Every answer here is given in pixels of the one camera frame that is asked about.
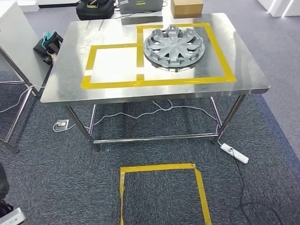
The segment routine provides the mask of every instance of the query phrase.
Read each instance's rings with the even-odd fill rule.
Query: yellow tape
[[[225,76],[214,77],[198,77],[198,78],[186,78],[186,79],[170,79],[170,80],[149,80],[145,81],[143,74],[137,74],[136,81],[132,82],[109,82],[109,83],[90,83],[90,76],[85,75],[83,77],[81,86],[83,89],[102,89],[102,88],[123,88],[123,87],[146,87],[146,86],[163,86],[163,85],[183,85],[183,84],[204,84],[204,83],[223,83],[223,82],[236,82],[236,78],[232,73],[230,66],[227,63],[225,55],[219,45],[217,39],[213,34],[213,29],[209,23],[187,23],[187,24],[174,24],[179,27],[204,27],[210,40],[213,48],[221,67],[223,69]],[[144,67],[144,51],[143,51],[143,30],[144,29],[158,29],[162,28],[162,25],[144,25],[136,26],[136,43],[131,44],[118,44],[118,45],[92,45],[89,57],[87,59],[86,71],[93,70],[97,49],[109,49],[109,48],[130,48],[136,47],[136,68]]]
[[[120,168],[120,196],[121,196],[121,225],[124,225],[123,220],[123,197],[124,191],[125,173],[133,172],[145,172],[145,171],[158,171],[158,170],[177,170],[177,169],[194,169],[197,185],[199,190],[200,200],[201,202],[203,216],[205,225],[211,225],[210,211],[208,209],[207,197],[205,196],[204,186],[202,181],[201,173],[196,168],[194,164],[164,164],[164,165],[142,165],[142,166],[130,166]]]

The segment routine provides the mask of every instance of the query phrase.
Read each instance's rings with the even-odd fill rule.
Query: cardboard box
[[[171,0],[171,11],[174,19],[201,17],[202,0]]]

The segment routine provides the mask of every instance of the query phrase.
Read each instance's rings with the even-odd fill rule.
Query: metal table surface
[[[170,15],[164,16],[163,22],[145,25],[163,24],[164,27],[167,27],[170,24],[204,22],[210,24],[236,82],[84,90],[81,87],[81,83],[86,70],[91,45],[136,43],[137,25],[122,26],[121,19],[72,22],[66,34],[41,102],[54,106],[93,105],[153,99],[262,94],[270,88],[268,81],[225,14],[207,14],[193,19],[173,19]],[[216,56],[210,52],[204,52],[204,55],[206,53],[208,55],[207,63],[202,64],[201,70],[205,73],[203,74],[204,77],[214,76],[211,71],[218,67],[219,62]],[[120,60],[128,57],[130,56],[112,57],[109,66],[116,68],[120,64]],[[193,72],[196,74],[197,70],[197,68],[194,69]],[[109,69],[105,72],[107,76],[112,76]]]

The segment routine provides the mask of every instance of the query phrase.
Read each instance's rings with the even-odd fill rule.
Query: white wall
[[[264,8],[274,17],[280,17],[293,1],[285,16],[300,15],[300,0],[258,0]]]
[[[38,5],[71,4],[78,0],[38,0]]]
[[[2,1],[15,1],[15,0],[0,0]],[[36,0],[17,0],[17,4],[22,9],[23,12],[36,12],[40,9],[38,6]]]
[[[300,15],[300,0],[294,0],[286,16]]]

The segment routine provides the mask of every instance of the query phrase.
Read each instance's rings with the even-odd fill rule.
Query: power strip
[[[17,208],[0,218],[0,225],[19,225],[24,222],[25,219],[21,209]]]
[[[242,153],[238,152],[228,144],[224,143],[224,144],[221,145],[220,148],[225,152],[228,153],[231,156],[233,156],[233,157],[242,162],[242,163],[246,164],[249,161],[248,157],[244,156]]]

